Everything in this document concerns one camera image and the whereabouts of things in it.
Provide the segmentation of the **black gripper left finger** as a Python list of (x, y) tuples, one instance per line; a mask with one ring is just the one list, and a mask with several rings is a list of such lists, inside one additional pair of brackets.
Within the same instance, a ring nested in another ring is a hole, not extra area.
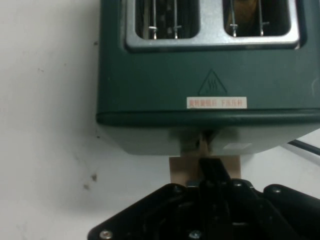
[(195, 186), (169, 183), (92, 228), (89, 240), (209, 240), (218, 224), (218, 159), (201, 158)]

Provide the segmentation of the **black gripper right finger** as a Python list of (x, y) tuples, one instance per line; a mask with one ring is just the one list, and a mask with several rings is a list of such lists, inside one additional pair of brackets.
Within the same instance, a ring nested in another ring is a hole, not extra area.
[(318, 240), (320, 201), (279, 184), (255, 190), (232, 179), (212, 160), (212, 238), (215, 240)]

